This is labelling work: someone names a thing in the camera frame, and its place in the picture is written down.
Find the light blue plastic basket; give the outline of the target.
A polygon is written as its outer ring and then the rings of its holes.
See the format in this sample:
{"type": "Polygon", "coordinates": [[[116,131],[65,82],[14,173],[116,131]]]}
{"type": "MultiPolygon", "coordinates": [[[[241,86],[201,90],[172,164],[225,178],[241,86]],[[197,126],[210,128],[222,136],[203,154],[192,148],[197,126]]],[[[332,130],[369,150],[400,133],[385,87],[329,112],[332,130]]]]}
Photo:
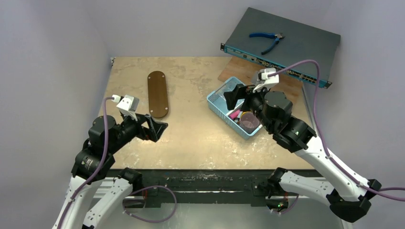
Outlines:
{"type": "Polygon", "coordinates": [[[229,115],[238,108],[241,108],[244,99],[237,101],[234,110],[228,110],[226,105],[226,99],[224,97],[225,92],[232,91],[237,84],[243,84],[238,78],[232,76],[227,79],[217,90],[212,91],[207,97],[208,107],[222,119],[229,127],[231,127],[236,133],[238,133],[243,139],[248,140],[250,137],[254,136],[263,126],[260,124],[251,133],[246,132],[242,127],[229,117],[229,115]]]}

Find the purple translucent cup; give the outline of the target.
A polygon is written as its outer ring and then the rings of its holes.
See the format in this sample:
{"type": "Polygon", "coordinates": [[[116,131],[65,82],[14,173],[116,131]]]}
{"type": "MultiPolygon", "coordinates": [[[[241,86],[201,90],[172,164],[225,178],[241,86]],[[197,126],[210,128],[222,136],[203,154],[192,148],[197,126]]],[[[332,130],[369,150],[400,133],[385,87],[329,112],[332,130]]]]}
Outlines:
{"type": "Polygon", "coordinates": [[[255,115],[250,112],[250,113],[245,113],[239,121],[239,126],[248,134],[253,133],[259,126],[260,122],[259,120],[255,117],[255,115]]]}

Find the brown wooden oval tray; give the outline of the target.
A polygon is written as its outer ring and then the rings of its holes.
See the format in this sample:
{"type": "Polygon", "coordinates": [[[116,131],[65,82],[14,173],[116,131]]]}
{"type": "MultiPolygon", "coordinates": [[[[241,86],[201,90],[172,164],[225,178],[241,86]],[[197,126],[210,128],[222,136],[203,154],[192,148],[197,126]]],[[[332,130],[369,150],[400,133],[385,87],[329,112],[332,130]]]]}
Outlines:
{"type": "Polygon", "coordinates": [[[153,118],[163,118],[169,112],[166,75],[153,71],[148,75],[149,113],[153,118]]]}

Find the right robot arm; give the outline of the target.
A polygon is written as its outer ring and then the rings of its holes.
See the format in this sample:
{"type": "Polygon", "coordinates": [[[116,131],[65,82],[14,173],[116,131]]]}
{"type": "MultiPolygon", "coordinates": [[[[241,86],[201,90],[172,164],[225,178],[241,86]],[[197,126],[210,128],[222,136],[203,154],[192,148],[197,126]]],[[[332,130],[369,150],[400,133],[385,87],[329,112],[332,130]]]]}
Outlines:
{"type": "Polygon", "coordinates": [[[238,84],[224,97],[228,109],[243,100],[242,111],[252,112],[279,146],[307,161],[324,177],[318,181],[277,168],[264,187],[270,196],[281,192],[303,195],[327,205],[337,217],[351,223],[368,213],[381,183],[356,174],[329,153],[316,131],[292,115],[293,104],[283,92],[254,92],[253,86],[238,84]]]}

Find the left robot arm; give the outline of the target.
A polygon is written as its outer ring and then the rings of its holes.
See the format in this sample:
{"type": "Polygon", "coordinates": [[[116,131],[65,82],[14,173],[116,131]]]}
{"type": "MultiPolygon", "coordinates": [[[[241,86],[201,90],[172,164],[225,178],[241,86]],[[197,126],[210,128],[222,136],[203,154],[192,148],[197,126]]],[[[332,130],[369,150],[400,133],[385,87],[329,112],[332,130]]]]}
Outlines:
{"type": "Polygon", "coordinates": [[[142,174],[124,168],[109,192],[90,208],[93,196],[115,163],[114,153],[134,138],[157,142],[168,124],[155,121],[149,114],[114,117],[102,115],[93,121],[88,139],[76,155],[63,208],[53,226],[55,229],[94,229],[125,195],[137,195],[144,188],[142,174]]]}

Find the clear plastic box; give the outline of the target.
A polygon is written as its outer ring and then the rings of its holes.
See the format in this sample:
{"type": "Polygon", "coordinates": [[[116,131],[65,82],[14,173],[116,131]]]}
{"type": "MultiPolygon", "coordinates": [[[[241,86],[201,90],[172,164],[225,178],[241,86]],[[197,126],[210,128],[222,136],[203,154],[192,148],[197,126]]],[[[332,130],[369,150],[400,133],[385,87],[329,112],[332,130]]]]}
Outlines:
{"type": "Polygon", "coordinates": [[[227,109],[224,93],[231,92],[238,84],[244,85],[244,83],[236,77],[230,77],[219,88],[212,91],[207,96],[209,108],[218,116],[228,114],[229,110],[227,109]]]}

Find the light wooden board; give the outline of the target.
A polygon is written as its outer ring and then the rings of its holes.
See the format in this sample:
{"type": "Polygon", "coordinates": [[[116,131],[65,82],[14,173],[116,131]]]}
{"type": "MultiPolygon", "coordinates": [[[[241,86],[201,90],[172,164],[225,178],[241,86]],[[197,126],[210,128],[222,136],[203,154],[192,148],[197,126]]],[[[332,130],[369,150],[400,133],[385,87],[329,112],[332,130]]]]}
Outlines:
{"type": "MultiPolygon", "coordinates": [[[[221,82],[234,76],[245,84],[250,84],[256,72],[262,69],[262,66],[243,60],[238,57],[232,57],[224,70],[218,76],[221,82]]],[[[282,91],[287,98],[293,103],[292,114],[295,116],[305,115],[306,107],[303,98],[302,86],[303,82],[287,76],[279,75],[280,82],[273,88],[275,91],[282,91]]]]}

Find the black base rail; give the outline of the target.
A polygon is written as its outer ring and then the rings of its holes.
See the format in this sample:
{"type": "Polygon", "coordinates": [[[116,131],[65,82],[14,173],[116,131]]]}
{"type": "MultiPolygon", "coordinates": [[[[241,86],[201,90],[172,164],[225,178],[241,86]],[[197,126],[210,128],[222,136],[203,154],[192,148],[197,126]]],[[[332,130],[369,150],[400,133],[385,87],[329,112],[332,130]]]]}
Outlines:
{"type": "Polygon", "coordinates": [[[248,204],[265,207],[285,191],[270,191],[272,169],[138,169],[142,186],[166,186],[179,204],[248,204]]]}

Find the grey network switch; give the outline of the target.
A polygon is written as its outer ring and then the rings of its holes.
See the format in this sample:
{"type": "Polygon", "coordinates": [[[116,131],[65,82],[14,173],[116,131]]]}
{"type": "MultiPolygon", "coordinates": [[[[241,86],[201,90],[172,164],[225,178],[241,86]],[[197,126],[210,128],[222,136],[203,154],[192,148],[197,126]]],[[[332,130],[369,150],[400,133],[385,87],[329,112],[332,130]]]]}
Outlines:
{"type": "Polygon", "coordinates": [[[278,71],[302,60],[315,60],[320,66],[319,87],[327,89],[340,42],[338,34],[249,7],[220,49],[278,71]]]}

